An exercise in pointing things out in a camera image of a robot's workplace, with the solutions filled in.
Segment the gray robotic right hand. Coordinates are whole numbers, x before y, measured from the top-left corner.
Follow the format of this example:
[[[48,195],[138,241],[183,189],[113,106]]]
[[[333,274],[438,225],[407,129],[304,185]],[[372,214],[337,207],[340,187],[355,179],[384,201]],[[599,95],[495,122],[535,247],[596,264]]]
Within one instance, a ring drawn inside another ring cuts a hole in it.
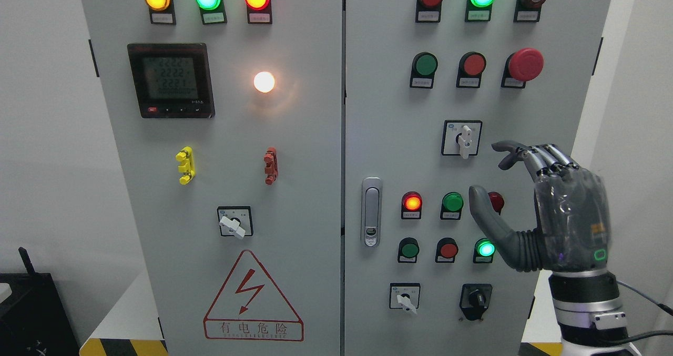
[[[605,268],[610,220],[601,178],[554,144],[527,146],[502,140],[492,148],[507,152],[500,169],[521,161],[534,183],[537,227],[529,231],[512,230],[493,210],[485,188],[469,188],[471,215],[507,265],[519,272]]]

